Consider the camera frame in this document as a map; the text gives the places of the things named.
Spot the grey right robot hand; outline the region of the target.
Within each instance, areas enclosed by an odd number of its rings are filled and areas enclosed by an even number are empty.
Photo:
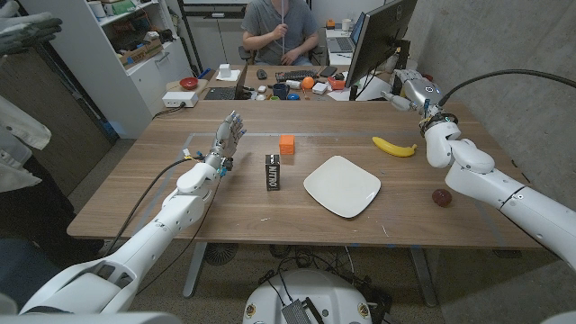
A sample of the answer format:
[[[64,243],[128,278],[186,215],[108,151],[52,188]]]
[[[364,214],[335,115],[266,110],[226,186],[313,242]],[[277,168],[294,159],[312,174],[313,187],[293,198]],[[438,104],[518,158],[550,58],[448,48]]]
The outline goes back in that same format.
[[[424,78],[414,69],[395,69],[393,75],[399,77],[404,97],[382,90],[382,96],[399,111],[417,111],[426,119],[438,113],[437,104],[442,99],[440,88]]]

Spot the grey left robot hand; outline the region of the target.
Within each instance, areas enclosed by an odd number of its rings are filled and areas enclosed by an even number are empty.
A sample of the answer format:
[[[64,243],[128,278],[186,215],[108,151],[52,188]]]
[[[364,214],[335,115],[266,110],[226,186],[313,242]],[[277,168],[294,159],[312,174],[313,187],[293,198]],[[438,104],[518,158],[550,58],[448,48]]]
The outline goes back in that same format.
[[[216,131],[210,153],[204,162],[219,170],[232,168],[232,156],[236,152],[240,138],[246,133],[239,113],[232,111]]]

